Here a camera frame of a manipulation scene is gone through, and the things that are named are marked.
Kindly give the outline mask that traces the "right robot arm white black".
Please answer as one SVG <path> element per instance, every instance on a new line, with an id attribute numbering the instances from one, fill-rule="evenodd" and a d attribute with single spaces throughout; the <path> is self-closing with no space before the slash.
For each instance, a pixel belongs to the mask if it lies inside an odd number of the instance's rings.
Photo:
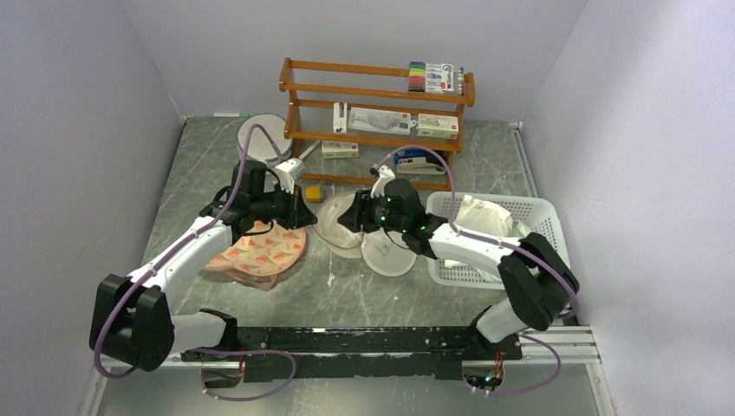
<path id="1" fill-rule="evenodd" d="M 509 335 L 543 331 L 577 302 L 579 282 L 545 236 L 494 237 L 458 227 L 428 212 L 405 179 L 388 181 L 382 191 L 359 191 L 337 219 L 352 232 L 393 231 L 413 253 L 454 260 L 499 276 L 506 297 L 478 315 L 467 337 L 470 352 L 490 358 Z"/>

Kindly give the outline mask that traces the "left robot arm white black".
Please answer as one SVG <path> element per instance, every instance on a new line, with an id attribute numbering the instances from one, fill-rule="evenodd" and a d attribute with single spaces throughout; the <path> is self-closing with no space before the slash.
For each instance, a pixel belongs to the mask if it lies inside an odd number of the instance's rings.
<path id="1" fill-rule="evenodd" d="M 237 163 L 231 185 L 173 245 L 126 276 L 105 277 L 97 288 L 89 336 L 96 370 L 114 378 L 103 356 L 146 372 L 170 354 L 199 348 L 221 361 L 235 356 L 240 347 L 236 318 L 211 309 L 174 316 L 170 303 L 215 256 L 255 235 L 256 224 L 291 230 L 315 224 L 296 184 L 304 169 L 296 158 L 272 169 L 254 160 Z"/>

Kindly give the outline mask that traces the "beige mesh laundry bag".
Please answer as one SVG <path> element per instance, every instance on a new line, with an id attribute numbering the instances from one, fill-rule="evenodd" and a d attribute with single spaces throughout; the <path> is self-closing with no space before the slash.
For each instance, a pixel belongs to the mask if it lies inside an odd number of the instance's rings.
<path id="1" fill-rule="evenodd" d="M 397 244 L 399 234 L 390 231 L 354 233 L 337 223 L 353 202 L 354 194 L 344 192 L 327 198 L 317 209 L 316 235 L 338 257 L 361 258 L 374 273 L 385 277 L 405 275 L 415 264 L 417 255 Z"/>

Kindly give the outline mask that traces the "white satin bra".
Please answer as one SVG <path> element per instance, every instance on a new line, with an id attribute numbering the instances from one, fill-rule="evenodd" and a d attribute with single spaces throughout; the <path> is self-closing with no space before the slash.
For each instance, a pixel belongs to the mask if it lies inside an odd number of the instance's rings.
<path id="1" fill-rule="evenodd" d="M 470 231 L 496 237 L 509 237 L 513 229 L 511 213 L 491 201 L 464 195 L 454 223 Z"/>

